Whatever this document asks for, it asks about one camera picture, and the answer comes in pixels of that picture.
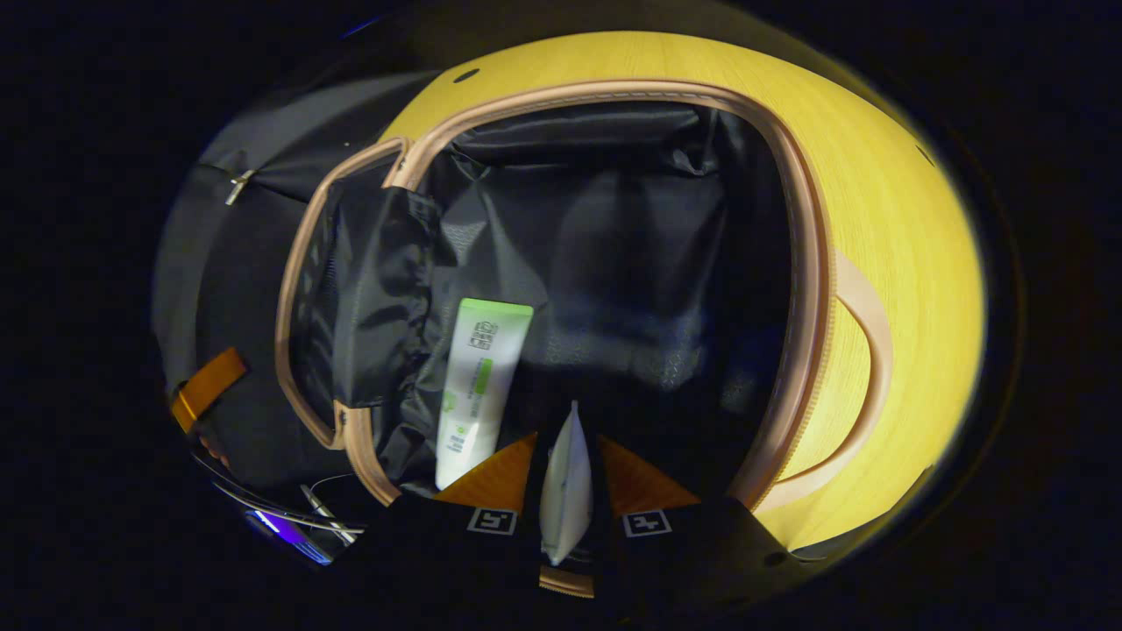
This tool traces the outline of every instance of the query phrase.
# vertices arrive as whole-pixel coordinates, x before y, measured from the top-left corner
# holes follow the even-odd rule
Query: zipper pull
[[[255,173],[257,173],[257,170],[250,168],[249,171],[242,173],[241,175],[234,177],[233,180],[230,180],[230,183],[233,184],[233,190],[230,191],[229,195],[227,195],[226,205],[233,205],[233,202],[238,199],[238,195],[241,194],[241,190],[246,188],[246,184],[249,182],[249,179],[252,177]]]

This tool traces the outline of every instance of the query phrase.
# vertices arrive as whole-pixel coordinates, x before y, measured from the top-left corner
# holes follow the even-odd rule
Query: metal zipper pull
[[[257,170],[250,168],[249,171],[242,173],[241,175],[234,177],[233,180],[230,180],[230,183],[233,184],[233,190],[230,191],[229,195],[227,195],[226,205],[233,205],[233,202],[238,199],[238,195],[241,194],[241,190],[246,188],[246,184],[249,182],[249,179],[252,177],[255,173],[257,173]]]

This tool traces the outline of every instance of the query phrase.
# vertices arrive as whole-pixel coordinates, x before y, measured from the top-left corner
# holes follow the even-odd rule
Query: yellow wood grain surface
[[[473,68],[479,72],[453,82]],[[546,39],[452,67],[384,138],[415,140],[453,113],[518,92],[618,79],[693,81],[739,92],[774,112],[801,147],[831,250],[849,257],[884,302],[895,365],[884,412],[862,452],[825,487],[756,516],[797,548],[884,513],[953,438],[978,371],[985,319],[966,212],[919,147],[932,158],[935,153],[891,118],[774,57],[696,37],[624,31]],[[830,301],[830,322],[816,403],[782,476],[829,455],[861,409],[867,344],[837,300]]]

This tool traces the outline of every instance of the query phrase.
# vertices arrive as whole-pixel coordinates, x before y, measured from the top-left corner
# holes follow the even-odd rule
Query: black background
[[[27,170],[7,170],[20,403],[9,567],[28,628],[325,615],[295,589],[309,578],[206,487],[162,410],[150,266],[213,134],[385,6],[168,1],[6,18],[17,80],[6,136]],[[1095,185],[1116,181],[1107,34],[1119,16],[1058,2],[751,7],[874,81],[905,84],[966,140],[1023,255],[1029,338],[1009,421],[942,515],[724,628],[1110,627],[1122,596],[1107,308],[1122,244],[1119,196]],[[355,622],[392,628],[375,607]]]

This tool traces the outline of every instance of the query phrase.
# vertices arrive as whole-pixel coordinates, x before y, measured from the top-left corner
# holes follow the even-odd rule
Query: black and white label
[[[670,520],[662,511],[644,511],[624,515],[624,532],[628,538],[665,534],[670,532]]]
[[[488,534],[514,534],[514,524],[518,521],[518,513],[504,511],[502,509],[476,509],[468,530],[471,532],[486,532]]]

